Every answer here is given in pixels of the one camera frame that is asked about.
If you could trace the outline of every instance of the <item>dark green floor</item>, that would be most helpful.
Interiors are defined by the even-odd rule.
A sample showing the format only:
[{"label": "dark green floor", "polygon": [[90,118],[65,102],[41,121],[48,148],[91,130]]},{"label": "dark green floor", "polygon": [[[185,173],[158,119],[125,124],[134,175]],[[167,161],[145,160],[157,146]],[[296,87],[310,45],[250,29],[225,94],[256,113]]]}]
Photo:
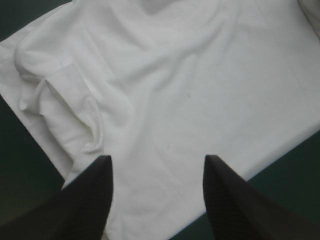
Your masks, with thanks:
[{"label": "dark green floor", "polygon": [[[0,41],[67,0],[0,0]],[[320,132],[250,183],[284,207],[320,224]],[[63,179],[0,99],[0,224],[58,192]],[[172,240],[212,240],[206,215]]]}]

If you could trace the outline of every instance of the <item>white garment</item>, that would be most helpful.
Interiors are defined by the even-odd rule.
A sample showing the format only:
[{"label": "white garment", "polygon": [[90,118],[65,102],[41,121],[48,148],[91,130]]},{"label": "white garment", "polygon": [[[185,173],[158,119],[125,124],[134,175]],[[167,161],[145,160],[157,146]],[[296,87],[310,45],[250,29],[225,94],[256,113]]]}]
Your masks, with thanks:
[{"label": "white garment", "polygon": [[112,156],[111,240],[203,214],[206,154],[249,179],[320,127],[319,41],[295,0],[74,0],[0,53],[1,95],[66,184]]}]

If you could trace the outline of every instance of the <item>shirt sleeve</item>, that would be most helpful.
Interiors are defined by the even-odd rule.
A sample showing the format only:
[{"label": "shirt sleeve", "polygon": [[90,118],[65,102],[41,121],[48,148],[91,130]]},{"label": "shirt sleeve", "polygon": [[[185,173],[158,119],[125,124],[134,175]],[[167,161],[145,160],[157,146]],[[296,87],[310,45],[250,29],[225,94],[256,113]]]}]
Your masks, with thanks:
[{"label": "shirt sleeve", "polygon": [[43,117],[20,109],[23,82],[15,66],[15,53],[17,45],[23,39],[66,5],[68,3],[49,11],[0,42],[0,95],[64,178],[67,177],[72,166],[70,157],[52,136]]},{"label": "shirt sleeve", "polygon": [[75,1],[56,11],[14,53],[21,77],[19,109],[41,116],[71,159],[65,185],[102,155],[104,146],[101,112],[70,53],[79,12]]}]

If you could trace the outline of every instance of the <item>white fabric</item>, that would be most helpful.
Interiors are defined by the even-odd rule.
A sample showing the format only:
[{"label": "white fabric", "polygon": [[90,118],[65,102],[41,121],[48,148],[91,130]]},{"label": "white fabric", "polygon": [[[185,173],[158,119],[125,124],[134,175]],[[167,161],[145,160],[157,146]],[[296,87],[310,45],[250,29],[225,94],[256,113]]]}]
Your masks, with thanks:
[{"label": "white fabric", "polygon": [[296,0],[74,0],[0,56],[1,95],[66,184],[112,156],[111,240],[203,214],[206,154],[249,179],[320,128],[319,41]]}]

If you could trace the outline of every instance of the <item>cotton cloth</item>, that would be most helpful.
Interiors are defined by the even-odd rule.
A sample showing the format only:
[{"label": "cotton cloth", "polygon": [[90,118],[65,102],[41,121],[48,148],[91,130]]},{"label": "cotton cloth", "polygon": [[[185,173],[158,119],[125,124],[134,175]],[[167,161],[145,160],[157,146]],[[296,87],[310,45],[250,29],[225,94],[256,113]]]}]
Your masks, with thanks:
[{"label": "cotton cloth", "polygon": [[66,179],[111,155],[111,240],[205,212],[205,155],[249,179],[320,128],[296,0],[74,0],[0,43],[0,94]]}]

